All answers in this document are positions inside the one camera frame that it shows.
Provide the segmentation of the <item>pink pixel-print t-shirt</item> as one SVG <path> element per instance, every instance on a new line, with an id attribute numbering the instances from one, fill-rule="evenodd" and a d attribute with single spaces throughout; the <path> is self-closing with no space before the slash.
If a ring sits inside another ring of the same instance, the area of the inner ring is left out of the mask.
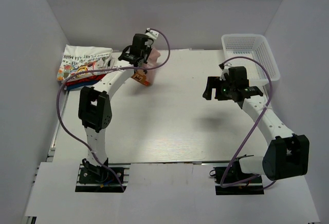
<path id="1" fill-rule="evenodd" d="M 161 56 L 160 52 L 153 48 L 146 64 L 143 64 L 143 68 L 153 68 L 158 66 L 157 60 Z M 131 77 L 133 80 L 144 86 L 151 86 L 154 82 L 156 70 L 137 70 Z"/>

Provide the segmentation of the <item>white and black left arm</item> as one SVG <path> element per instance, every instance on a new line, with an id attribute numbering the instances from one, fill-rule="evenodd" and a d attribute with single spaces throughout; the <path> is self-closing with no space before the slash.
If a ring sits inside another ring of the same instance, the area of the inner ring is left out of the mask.
<path id="1" fill-rule="evenodd" d="M 124 48 L 121 55 L 114 59 L 111 68 L 102 80 L 92 87 L 83 87 L 80 91 L 78 117 L 82 121 L 87 135 L 87 144 L 92 148 L 83 160 L 84 167 L 91 170 L 91 176 L 97 182 L 108 178 L 108 169 L 98 163 L 108 165 L 105 151 L 105 129 L 112 119 L 111 98 L 121 85 L 135 74 L 132 67 L 143 67 L 147 64 L 153 49 L 152 44 L 159 33 L 150 30 L 144 34 L 138 33 L 133 37 L 132 45 Z"/>

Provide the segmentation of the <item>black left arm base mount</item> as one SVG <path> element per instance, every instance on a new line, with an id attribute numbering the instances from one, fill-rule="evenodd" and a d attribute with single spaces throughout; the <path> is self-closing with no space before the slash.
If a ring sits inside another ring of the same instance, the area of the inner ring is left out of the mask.
<path id="1" fill-rule="evenodd" d="M 109 171 L 83 159 L 78 171 L 75 192 L 123 193 L 129 181 L 129 164 L 108 164 Z"/>

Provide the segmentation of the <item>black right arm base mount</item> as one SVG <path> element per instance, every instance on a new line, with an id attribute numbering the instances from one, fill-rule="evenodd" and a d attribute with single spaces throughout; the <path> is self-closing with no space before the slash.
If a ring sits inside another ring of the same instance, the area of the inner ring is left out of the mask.
<path id="1" fill-rule="evenodd" d="M 262 177 L 250 179 L 253 174 L 244 174 L 238 167 L 231 167 L 224 179 L 223 185 L 233 184 L 230 187 L 221 187 L 221 179 L 226 167 L 219 166 L 210 170 L 209 176 L 214 179 L 217 196 L 264 195 Z"/>

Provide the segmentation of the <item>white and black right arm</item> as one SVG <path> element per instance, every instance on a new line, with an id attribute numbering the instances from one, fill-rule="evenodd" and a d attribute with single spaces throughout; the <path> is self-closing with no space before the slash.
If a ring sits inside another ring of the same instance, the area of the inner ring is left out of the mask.
<path id="1" fill-rule="evenodd" d="M 233 178 L 246 181 L 250 175 L 265 175 L 275 181 L 305 175 L 308 171 L 309 140 L 283 124 L 267 106 L 268 98 L 257 86 L 250 86 L 243 66 L 225 69 L 219 77 L 208 77 L 203 98 L 232 100 L 249 115 L 267 142 L 264 156 L 243 156 L 236 160 Z"/>

